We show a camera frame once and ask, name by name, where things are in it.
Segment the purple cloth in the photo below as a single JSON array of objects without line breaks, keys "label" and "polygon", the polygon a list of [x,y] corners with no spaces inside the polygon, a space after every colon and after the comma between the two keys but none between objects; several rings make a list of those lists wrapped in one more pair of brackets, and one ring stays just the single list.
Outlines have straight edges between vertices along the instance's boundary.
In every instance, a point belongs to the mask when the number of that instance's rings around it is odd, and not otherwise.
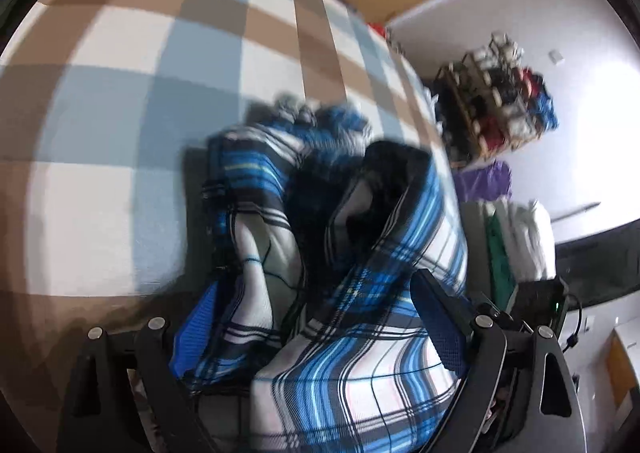
[{"label": "purple cloth", "polygon": [[502,160],[495,160],[483,168],[458,171],[452,176],[459,202],[493,202],[512,195],[511,168]]}]

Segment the white folded garment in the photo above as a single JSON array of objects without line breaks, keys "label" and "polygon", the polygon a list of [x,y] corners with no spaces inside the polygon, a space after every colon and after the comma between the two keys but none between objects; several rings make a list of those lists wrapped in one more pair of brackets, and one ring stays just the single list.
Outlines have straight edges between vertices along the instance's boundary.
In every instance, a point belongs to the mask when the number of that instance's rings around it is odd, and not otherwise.
[{"label": "white folded garment", "polygon": [[523,205],[500,197],[495,215],[514,279],[518,283],[554,279],[555,239],[550,214],[541,202]]}]

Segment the wooden shoe rack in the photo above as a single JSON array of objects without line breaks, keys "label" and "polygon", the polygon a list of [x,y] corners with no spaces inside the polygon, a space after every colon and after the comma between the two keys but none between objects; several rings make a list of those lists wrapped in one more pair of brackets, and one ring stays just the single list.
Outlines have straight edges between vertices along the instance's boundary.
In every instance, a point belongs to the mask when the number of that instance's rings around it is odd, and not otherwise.
[{"label": "wooden shoe rack", "polygon": [[452,167],[488,161],[559,128],[544,76],[522,64],[524,50],[503,32],[439,67],[431,81]]}]

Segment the green folded garment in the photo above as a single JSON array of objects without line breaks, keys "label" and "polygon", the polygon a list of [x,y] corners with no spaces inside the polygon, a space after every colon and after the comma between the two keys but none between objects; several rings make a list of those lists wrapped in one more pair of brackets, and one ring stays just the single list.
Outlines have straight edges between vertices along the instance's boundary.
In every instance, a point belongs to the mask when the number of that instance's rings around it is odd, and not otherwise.
[{"label": "green folded garment", "polygon": [[485,230],[491,273],[491,299],[500,310],[504,310],[515,289],[515,280],[495,214],[486,217]]}]

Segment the checkered brown blue bedsheet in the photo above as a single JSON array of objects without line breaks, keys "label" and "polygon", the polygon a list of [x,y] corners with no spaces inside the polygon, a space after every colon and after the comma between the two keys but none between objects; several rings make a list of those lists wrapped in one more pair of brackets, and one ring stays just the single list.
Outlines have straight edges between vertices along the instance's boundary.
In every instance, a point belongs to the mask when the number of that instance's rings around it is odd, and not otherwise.
[{"label": "checkered brown blue bedsheet", "polygon": [[337,0],[8,0],[1,52],[1,391],[45,419],[87,327],[207,282],[209,138],[278,98],[346,103],[434,153],[411,64]]}]

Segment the grey folded garment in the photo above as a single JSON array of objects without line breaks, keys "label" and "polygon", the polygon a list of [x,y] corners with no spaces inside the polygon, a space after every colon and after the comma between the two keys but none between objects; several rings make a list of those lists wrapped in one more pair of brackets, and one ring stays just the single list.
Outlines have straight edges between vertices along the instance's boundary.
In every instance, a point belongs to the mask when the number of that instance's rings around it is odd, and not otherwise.
[{"label": "grey folded garment", "polygon": [[484,207],[479,202],[462,202],[460,218],[468,246],[466,291],[490,298],[491,269]]}]

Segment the blue white plaid shirt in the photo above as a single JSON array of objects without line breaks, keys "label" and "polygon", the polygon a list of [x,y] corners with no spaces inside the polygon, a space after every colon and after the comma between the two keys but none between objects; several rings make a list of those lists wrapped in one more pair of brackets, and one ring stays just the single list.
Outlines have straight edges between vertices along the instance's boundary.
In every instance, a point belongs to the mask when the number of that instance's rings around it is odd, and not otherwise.
[{"label": "blue white plaid shirt", "polygon": [[211,383],[185,383],[221,452],[412,452],[457,388],[410,294],[462,293],[446,153],[375,138],[292,95],[214,134],[203,185],[220,309]]}]

